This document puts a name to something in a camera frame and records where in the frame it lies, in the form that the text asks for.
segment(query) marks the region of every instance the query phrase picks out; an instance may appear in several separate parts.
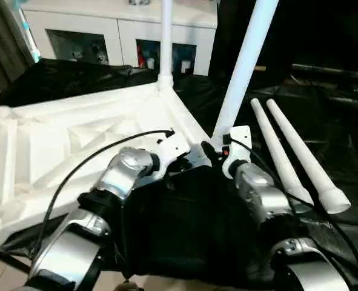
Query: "white pole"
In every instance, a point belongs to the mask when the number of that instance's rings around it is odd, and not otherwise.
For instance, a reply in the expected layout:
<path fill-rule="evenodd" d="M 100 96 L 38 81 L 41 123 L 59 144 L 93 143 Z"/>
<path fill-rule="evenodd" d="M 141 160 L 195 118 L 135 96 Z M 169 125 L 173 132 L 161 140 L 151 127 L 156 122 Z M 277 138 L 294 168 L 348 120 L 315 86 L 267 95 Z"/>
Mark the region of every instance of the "white pole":
<path fill-rule="evenodd" d="M 260 102 L 258 99 L 254 98 L 250 103 L 285 191 L 307 203 L 313 204 L 310 194 L 302 186 L 299 177 L 297 177 L 297 174 L 294 171 L 287 154 L 283 150 L 283 147 L 277 138 L 276 132 L 274 132 Z M 296 200 L 292 200 L 292 203 L 297 212 L 306 212 L 310 210 L 308 206 Z"/>
<path fill-rule="evenodd" d="M 223 135 L 234 126 L 277 4 L 278 0 L 257 0 L 254 6 L 212 136 L 212 143 L 217 150 L 222 148 Z"/>
<path fill-rule="evenodd" d="M 172 2 L 162 0 L 159 87 L 172 87 Z"/>
<path fill-rule="evenodd" d="M 310 177 L 313 185 L 315 186 L 321 203 L 329 214 L 340 213 L 346 211 L 351 206 L 350 201 L 346 195 L 337 188 L 328 177 L 322 166 L 311 153 L 302 138 L 293 128 L 289 120 L 282 113 L 281 109 L 277 106 L 273 99 L 267 101 L 267 106 L 271 114 L 274 116 L 281 131 L 287 138 L 291 148 L 304 167 L 307 175 Z"/>
<path fill-rule="evenodd" d="M 25 19 L 25 16 L 24 16 L 21 8 L 18 9 L 18 13 L 19 13 L 19 16 L 20 16 L 20 19 L 21 19 L 22 27 L 24 28 L 25 36 L 27 37 L 27 40 L 28 40 L 28 43 L 29 43 L 29 46 L 30 46 L 30 48 L 29 48 L 30 53 L 32 54 L 33 60 L 35 62 L 38 62 L 40 60 L 40 57 L 41 57 L 40 51 L 38 50 L 38 48 L 37 48 L 37 46 L 35 44 L 35 41 L 33 40 L 31 31 L 29 29 L 28 22 Z"/>

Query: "wire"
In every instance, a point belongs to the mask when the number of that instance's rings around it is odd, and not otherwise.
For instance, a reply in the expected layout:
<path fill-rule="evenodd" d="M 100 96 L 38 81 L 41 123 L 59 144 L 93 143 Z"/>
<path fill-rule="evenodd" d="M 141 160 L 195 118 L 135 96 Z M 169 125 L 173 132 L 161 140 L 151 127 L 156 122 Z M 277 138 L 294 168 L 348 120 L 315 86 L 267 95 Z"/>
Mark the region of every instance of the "wire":
<path fill-rule="evenodd" d="M 43 223 L 42 223 L 42 226 L 41 226 L 41 229 L 40 229 L 40 233 L 38 235 L 38 238 L 36 239 L 36 242 L 34 244 L 34 247 L 33 247 L 33 256 L 35 257 L 40 248 L 41 248 L 41 244 L 42 244 L 42 241 L 44 239 L 44 235 L 45 235 L 45 229 L 47 227 L 47 224 L 50 220 L 50 215 L 51 215 L 51 212 L 53 210 L 53 206 L 55 204 L 55 201 L 56 201 L 56 198 L 58 198 L 60 192 L 62 191 L 62 189 L 64 188 L 64 186 L 66 185 L 66 183 L 68 182 L 68 180 L 84 165 L 86 164 L 87 162 L 89 162 L 91 159 L 93 159 L 95 156 L 97 156 L 98 154 L 112 148 L 112 147 L 115 147 L 119 144 L 122 144 L 124 142 L 127 142 L 131 139 L 135 139 L 135 138 L 139 138 L 141 136 L 145 136 L 145 135 L 152 135 L 154 133 L 165 133 L 167 136 L 170 136 L 174 133 L 174 131 L 172 130 L 151 130 L 149 132 L 142 132 L 142 133 L 138 133 L 136 135 L 132 135 L 132 136 L 129 136 L 127 138 L 124 138 L 124 139 L 121 139 L 120 141 L 116 141 L 116 142 L 113 142 L 112 144 L 109 144 L 99 150 L 97 150 L 96 152 L 92 153 L 90 156 L 88 156 L 86 159 L 84 159 L 79 165 L 77 165 L 64 179 L 63 181 L 60 183 L 60 185 L 58 186 L 58 188 L 56 189 L 55 193 L 53 194 L 52 196 L 52 199 L 51 199 L 51 202 L 49 203 L 48 205 L 48 209 L 45 213 L 45 216 L 44 216 L 44 219 L 43 219 Z"/>
<path fill-rule="evenodd" d="M 251 148 L 249 148 L 247 145 L 243 144 L 240 141 L 237 141 L 233 138 L 230 138 L 230 141 L 235 142 L 236 144 L 239 144 L 240 146 L 242 146 L 243 148 L 247 149 L 252 155 L 254 155 L 258 161 L 262 164 L 262 167 L 265 168 L 266 171 L 269 171 L 268 174 L 278 183 L 280 184 L 280 186 L 282 187 L 282 183 L 280 182 L 280 180 L 278 179 L 278 177 L 273 173 L 272 170 L 270 170 L 269 166 L 265 163 L 265 161 Z M 358 250 L 356 249 L 354 243 L 352 242 L 352 240 L 348 237 L 348 235 L 340 228 L 340 226 L 338 225 L 338 223 L 334 222 L 331 215 L 328 214 L 328 212 L 324 209 L 324 206 L 321 204 L 321 202 L 319 201 L 318 204 L 312 205 L 310 203 L 305 202 L 304 200 L 301 200 L 298 197 L 295 197 L 294 195 L 284 191 L 284 194 L 286 194 L 286 196 L 288 196 L 289 198 L 292 198 L 310 208 L 312 208 L 313 210 L 316 211 L 317 214 L 321 215 L 324 217 L 325 220 L 328 221 L 329 224 L 331 224 L 335 230 L 338 232 L 338 234 L 340 234 L 340 236 L 344 239 L 344 241 L 346 242 L 347 246 L 350 248 L 351 252 L 353 253 L 357 266 L 358 266 Z"/>
<path fill-rule="evenodd" d="M 296 77 L 294 77 L 291 73 L 290 73 L 290 78 L 292 78 L 292 80 L 296 83 L 298 83 L 299 85 L 304 85 L 304 83 L 300 80 L 298 80 Z"/>

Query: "black tarp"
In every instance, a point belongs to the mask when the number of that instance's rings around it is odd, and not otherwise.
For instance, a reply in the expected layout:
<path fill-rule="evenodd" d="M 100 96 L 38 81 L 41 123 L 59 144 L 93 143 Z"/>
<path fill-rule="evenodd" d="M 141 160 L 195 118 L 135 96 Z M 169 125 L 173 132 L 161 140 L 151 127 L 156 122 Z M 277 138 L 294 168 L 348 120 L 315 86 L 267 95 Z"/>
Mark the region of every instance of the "black tarp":
<path fill-rule="evenodd" d="M 255 0 L 225 0 L 218 9 L 210 74 L 230 77 Z M 281 82 L 291 64 L 358 72 L 358 0 L 279 1 L 257 65 L 267 84 Z"/>
<path fill-rule="evenodd" d="M 1 93 L 0 105 L 11 107 L 154 82 L 153 72 L 42 60 Z M 203 129 L 212 134 L 226 84 L 204 76 L 175 78 L 174 89 Z M 324 169 L 349 197 L 352 207 L 334 215 L 358 249 L 358 93 L 280 85 L 250 90 L 236 125 L 249 125 L 253 149 L 273 167 L 250 98 L 274 98 Z M 296 157 L 277 132 L 304 186 L 315 190 Z M 270 287 L 267 254 L 260 251 L 244 205 L 218 167 L 202 167 L 169 182 L 135 191 L 129 209 L 129 268 L 137 274 L 198 278 L 241 288 Z M 54 229 L 60 219 L 52 222 Z M 303 219 L 314 238 L 356 273 L 353 254 L 326 223 L 309 213 Z M 14 234 L 2 251 L 29 256 L 37 227 Z M 114 260 L 105 269 L 120 270 Z"/>

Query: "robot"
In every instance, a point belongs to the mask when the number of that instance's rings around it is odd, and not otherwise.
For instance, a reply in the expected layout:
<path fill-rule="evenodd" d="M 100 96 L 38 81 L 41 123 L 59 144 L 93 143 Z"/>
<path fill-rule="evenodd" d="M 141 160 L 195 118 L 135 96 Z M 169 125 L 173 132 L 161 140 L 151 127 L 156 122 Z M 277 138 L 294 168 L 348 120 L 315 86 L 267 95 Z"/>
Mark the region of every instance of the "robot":
<path fill-rule="evenodd" d="M 230 136 L 245 142 L 240 129 L 232 128 Z M 102 246 L 112 243 L 111 234 L 118 223 L 113 213 L 121 212 L 139 180 L 156 173 L 163 175 L 169 163 L 189 151 L 189 146 L 175 154 L 167 150 L 176 148 L 178 141 L 183 143 L 183 138 L 170 136 L 161 142 L 164 150 L 158 153 L 122 148 L 93 188 L 79 196 L 79 208 L 69 213 L 42 245 L 28 281 L 15 291 L 92 290 L 101 271 Z M 349 290 L 342 275 L 309 237 L 307 228 L 293 215 L 288 197 L 268 173 L 250 161 L 248 150 L 231 143 L 222 170 L 233 180 L 260 237 L 267 242 L 276 290 Z"/>

